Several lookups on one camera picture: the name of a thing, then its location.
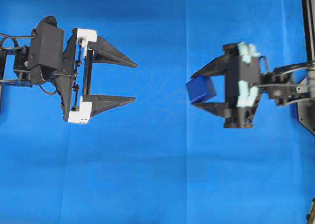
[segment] mounting plate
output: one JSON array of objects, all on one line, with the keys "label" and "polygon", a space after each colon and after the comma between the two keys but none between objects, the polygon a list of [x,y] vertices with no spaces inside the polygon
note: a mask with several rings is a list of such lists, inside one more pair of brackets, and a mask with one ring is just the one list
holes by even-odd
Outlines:
[{"label": "mounting plate", "polygon": [[[298,90],[306,89],[303,85],[307,84],[307,78],[301,82],[301,87],[298,86]],[[315,136],[315,101],[305,100],[297,103],[298,121]]]}]

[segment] blue block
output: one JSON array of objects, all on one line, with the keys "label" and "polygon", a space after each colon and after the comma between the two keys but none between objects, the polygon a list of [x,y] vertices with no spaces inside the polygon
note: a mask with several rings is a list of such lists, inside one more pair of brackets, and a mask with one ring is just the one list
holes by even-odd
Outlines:
[{"label": "blue block", "polygon": [[214,96],[216,91],[209,77],[198,76],[186,83],[191,103],[205,102]]}]

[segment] blue cloth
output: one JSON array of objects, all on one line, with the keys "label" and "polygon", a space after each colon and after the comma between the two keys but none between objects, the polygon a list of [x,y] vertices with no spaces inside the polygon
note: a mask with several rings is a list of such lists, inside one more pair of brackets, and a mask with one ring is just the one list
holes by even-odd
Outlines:
[{"label": "blue cloth", "polygon": [[[137,101],[87,125],[63,122],[60,98],[39,87],[5,88],[0,223],[305,223],[315,147],[295,106],[276,107],[264,95],[254,129],[223,129],[222,118],[191,106],[185,89],[227,43],[254,43],[272,67],[305,61],[301,0],[1,0],[0,7],[0,32],[30,34],[54,15],[66,39],[73,27],[95,29],[139,64],[94,66],[92,94]],[[223,101],[223,78],[213,81]]]}]

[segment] white bracket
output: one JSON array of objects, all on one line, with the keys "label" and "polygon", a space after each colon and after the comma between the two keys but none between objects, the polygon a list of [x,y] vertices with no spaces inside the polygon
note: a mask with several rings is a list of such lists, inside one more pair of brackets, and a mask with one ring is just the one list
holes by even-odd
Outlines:
[{"label": "white bracket", "polygon": [[68,122],[86,124],[90,117],[92,111],[91,102],[83,102],[83,98],[80,97],[79,111],[70,111]]},{"label": "white bracket", "polygon": [[78,29],[77,32],[77,43],[82,41],[82,48],[84,49],[83,57],[87,55],[88,42],[97,42],[97,31],[89,29]]}]

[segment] screw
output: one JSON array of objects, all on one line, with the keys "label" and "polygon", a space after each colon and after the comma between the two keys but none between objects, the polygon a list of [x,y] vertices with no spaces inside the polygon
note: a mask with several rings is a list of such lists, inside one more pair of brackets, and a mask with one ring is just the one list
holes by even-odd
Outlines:
[{"label": "screw", "polygon": [[273,91],[273,94],[274,94],[274,96],[276,96],[276,97],[280,97],[280,96],[282,95],[282,92],[281,92],[281,90],[274,90],[274,91]]}]

